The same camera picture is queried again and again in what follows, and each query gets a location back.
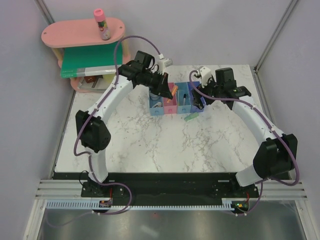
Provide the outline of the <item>aluminium frame post left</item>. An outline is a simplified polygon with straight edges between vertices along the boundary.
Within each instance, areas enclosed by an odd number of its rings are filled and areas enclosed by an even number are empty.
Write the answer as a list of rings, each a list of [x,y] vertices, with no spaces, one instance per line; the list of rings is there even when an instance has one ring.
[[[46,20],[46,22],[49,25],[55,23],[55,20],[54,20],[52,14],[50,13],[50,10],[47,7],[45,1],[44,0],[35,0],[35,3],[37,5],[37,7],[39,8],[39,10],[41,11],[41,13],[42,13],[44,19]]]

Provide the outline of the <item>light blue bin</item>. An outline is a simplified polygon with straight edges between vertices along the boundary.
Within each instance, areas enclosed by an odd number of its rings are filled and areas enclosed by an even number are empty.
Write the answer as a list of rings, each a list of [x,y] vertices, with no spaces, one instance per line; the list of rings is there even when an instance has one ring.
[[[162,102],[162,107],[152,108],[157,102]],[[163,98],[159,95],[155,95],[149,92],[149,112],[151,116],[162,116],[164,115]]]
[[[176,92],[177,114],[188,114],[191,111],[191,101],[190,101],[188,83],[187,82],[176,82],[175,85],[178,86],[178,89]],[[183,94],[188,95],[186,106],[181,106],[181,98],[182,98]]]

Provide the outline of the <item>orange highlighter marker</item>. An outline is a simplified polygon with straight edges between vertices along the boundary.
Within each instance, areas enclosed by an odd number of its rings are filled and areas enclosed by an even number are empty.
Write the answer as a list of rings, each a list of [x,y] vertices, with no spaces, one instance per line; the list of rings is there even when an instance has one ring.
[[[170,101],[173,100],[173,97],[176,95],[177,90],[178,90],[178,86],[174,84],[171,90],[172,99],[168,99],[167,103],[170,103]]]

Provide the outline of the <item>black white pen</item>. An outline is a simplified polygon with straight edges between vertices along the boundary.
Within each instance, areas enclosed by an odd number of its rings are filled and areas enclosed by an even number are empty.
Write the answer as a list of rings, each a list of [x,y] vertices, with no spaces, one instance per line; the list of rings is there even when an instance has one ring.
[[[181,97],[180,105],[181,106],[186,106],[188,104],[188,95],[186,93],[183,94]]]

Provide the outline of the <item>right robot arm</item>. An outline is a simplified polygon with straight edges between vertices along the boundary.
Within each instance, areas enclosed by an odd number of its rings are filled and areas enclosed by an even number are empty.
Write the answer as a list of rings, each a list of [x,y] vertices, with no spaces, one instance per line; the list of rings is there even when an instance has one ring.
[[[277,175],[295,171],[293,182],[278,179],[286,186],[295,186],[300,180],[296,155],[298,140],[294,134],[285,134],[257,107],[251,92],[245,86],[238,86],[230,67],[220,68],[212,73],[208,67],[192,70],[189,77],[200,79],[199,85],[190,83],[193,103],[203,107],[220,101],[228,106],[245,123],[259,144],[252,164],[236,173],[236,180],[229,184],[229,191],[235,197],[242,196],[247,186],[259,184],[268,179],[277,180]]]

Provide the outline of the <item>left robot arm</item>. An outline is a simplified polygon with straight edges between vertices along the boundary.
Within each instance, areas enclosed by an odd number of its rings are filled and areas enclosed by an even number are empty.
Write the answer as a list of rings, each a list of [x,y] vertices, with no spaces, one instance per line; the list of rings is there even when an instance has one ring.
[[[99,197],[106,196],[110,185],[106,182],[106,148],[111,141],[107,123],[116,107],[138,85],[147,87],[156,97],[172,99],[166,68],[173,64],[170,58],[159,55],[157,70],[150,68],[154,57],[138,51],[134,60],[121,65],[117,75],[99,100],[87,111],[79,110],[75,116],[76,143],[89,155],[89,178],[94,181],[92,191]]]

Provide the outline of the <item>brown toy on shelf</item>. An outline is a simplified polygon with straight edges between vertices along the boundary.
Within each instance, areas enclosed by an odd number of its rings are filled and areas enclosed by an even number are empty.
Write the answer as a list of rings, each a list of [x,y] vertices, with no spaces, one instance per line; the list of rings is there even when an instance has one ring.
[[[97,77],[96,76],[85,76],[84,77],[84,81],[87,83],[87,84],[90,84],[90,83],[94,83],[96,81]]]

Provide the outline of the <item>green eraser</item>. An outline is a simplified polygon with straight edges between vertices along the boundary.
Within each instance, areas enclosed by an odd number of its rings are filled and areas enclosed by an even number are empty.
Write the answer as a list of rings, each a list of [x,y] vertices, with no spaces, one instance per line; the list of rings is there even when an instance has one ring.
[[[193,112],[184,118],[185,122],[191,121],[199,116],[198,112]]]

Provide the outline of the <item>aluminium frame post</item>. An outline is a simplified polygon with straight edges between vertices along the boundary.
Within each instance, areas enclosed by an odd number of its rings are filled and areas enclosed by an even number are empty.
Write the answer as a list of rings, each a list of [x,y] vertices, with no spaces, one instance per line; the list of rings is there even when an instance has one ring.
[[[47,7],[45,1],[44,0],[35,0],[35,3],[37,5],[37,7],[39,8],[39,10],[41,11],[41,13],[42,13],[44,19],[46,20],[46,22],[49,25],[55,23],[55,20],[54,20],[52,14],[50,13],[50,10]]]
[[[285,26],[287,25],[290,17],[293,15],[296,7],[299,5],[300,0],[290,0],[289,4],[285,8],[280,20],[278,21],[274,31],[272,32],[265,48],[263,49],[260,57],[258,58],[257,63],[254,65],[253,72],[257,75],[263,66],[265,60],[267,59],[269,53],[271,52],[272,48],[274,47],[275,43],[277,42],[278,38],[280,37],[282,31],[284,30]]]

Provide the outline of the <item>aluminium frame post right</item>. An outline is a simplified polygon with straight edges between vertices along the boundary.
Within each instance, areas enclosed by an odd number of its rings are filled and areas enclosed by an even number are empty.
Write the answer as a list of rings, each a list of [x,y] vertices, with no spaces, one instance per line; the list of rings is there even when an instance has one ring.
[[[300,0],[290,0],[289,4],[285,8],[280,20],[278,21],[274,31],[272,32],[265,48],[263,49],[260,57],[258,58],[257,63],[254,65],[253,72],[257,75],[263,66],[265,60],[267,59],[269,53],[271,52],[272,48],[274,47],[275,43],[277,42],[278,38],[280,37],[282,31],[284,30],[285,26],[287,25],[290,17],[293,15],[296,7],[299,5]]]

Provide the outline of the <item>yellow cup on shelf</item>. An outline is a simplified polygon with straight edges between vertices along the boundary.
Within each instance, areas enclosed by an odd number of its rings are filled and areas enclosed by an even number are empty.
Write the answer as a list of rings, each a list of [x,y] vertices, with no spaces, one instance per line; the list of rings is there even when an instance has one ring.
[[[110,85],[116,75],[115,74],[104,74],[103,80],[107,85]]]

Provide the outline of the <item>dark blue plastic bin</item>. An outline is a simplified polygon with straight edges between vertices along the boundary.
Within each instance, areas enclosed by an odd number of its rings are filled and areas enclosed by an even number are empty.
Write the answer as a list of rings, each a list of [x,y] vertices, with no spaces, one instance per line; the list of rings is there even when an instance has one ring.
[[[190,113],[201,113],[204,111],[205,106],[206,106],[206,102],[204,97],[201,95],[201,103],[203,105],[203,108],[199,109],[196,105],[194,105],[194,96],[193,96],[193,87],[191,85],[190,82],[187,83],[188,84],[188,91],[189,91],[189,97],[190,97],[190,103],[191,103],[191,109],[190,109]]]

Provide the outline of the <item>pink plastic bin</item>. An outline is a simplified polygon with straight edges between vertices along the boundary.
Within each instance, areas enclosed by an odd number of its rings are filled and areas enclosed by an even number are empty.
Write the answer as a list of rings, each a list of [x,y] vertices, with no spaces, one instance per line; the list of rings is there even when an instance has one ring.
[[[166,97],[162,98],[163,101],[163,108],[164,108],[164,114],[176,114],[177,113],[177,96],[176,94],[173,95],[173,99],[169,99]]]

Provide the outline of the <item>pink wooden shelf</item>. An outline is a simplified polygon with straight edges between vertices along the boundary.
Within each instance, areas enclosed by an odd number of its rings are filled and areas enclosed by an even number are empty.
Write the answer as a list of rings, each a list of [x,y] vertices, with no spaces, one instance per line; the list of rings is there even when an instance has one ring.
[[[58,65],[61,67],[64,57],[61,49],[109,45],[125,37],[126,28],[123,21],[118,18],[107,17],[106,23],[111,34],[108,40],[101,39],[98,34],[98,24],[93,18],[52,23],[43,30],[41,39],[46,46],[52,49],[58,58]]]

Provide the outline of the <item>pink capped bottle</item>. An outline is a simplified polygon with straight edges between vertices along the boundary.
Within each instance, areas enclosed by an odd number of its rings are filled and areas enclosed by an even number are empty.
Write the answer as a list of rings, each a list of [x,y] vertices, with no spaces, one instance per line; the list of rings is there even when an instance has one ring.
[[[101,8],[97,8],[93,11],[93,16],[97,23],[101,39],[104,41],[109,40],[111,38],[111,34],[107,25],[104,11]]]

